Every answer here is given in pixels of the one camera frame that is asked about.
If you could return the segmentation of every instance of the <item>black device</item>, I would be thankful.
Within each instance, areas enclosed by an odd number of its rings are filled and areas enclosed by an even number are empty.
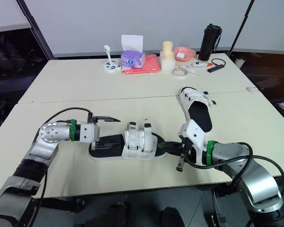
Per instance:
[[[199,53],[200,61],[208,61],[213,50],[218,47],[221,33],[222,28],[217,25],[209,24],[209,26],[206,27]]]
[[[224,65],[217,65],[215,67],[212,67],[212,68],[208,69],[207,71],[208,72],[215,72],[215,71],[217,71],[219,69],[222,69],[222,68],[224,68]]]
[[[214,60],[220,60],[220,61],[222,61],[224,64],[217,64],[217,63],[214,62]],[[215,65],[215,67],[212,67],[212,68],[208,69],[208,70],[207,70],[208,72],[215,72],[215,71],[217,71],[217,70],[220,70],[220,69],[224,68],[224,66],[226,65],[226,61],[224,61],[224,60],[221,59],[221,58],[214,58],[214,59],[212,59],[212,63]]]

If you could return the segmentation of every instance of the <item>tissue box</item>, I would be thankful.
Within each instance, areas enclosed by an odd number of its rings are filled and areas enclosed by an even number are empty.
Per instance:
[[[123,51],[121,64],[125,67],[141,69],[145,63],[145,53],[138,51]]]

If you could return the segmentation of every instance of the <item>black water bottle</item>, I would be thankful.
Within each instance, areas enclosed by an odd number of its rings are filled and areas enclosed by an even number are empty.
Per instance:
[[[208,61],[213,50],[217,48],[220,37],[222,33],[222,28],[217,25],[209,24],[204,30],[204,37],[199,53],[200,61]]]

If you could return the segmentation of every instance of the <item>pink plate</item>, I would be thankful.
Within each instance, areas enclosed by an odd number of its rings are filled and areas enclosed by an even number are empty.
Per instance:
[[[190,48],[184,47],[184,46],[178,46],[177,48],[173,49],[172,51],[175,54],[175,59],[177,59],[179,61],[189,61],[190,59],[192,59],[192,57],[195,56],[195,53],[196,53],[193,49],[190,49]],[[185,58],[178,58],[177,57],[178,52],[185,54]]]

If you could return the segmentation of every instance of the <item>white sandal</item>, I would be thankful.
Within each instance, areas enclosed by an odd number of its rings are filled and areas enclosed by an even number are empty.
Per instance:
[[[192,87],[184,87],[180,92],[180,100],[186,120],[194,120],[206,135],[213,129],[208,107],[216,104],[215,101],[206,96],[207,94],[208,92],[201,92]]]

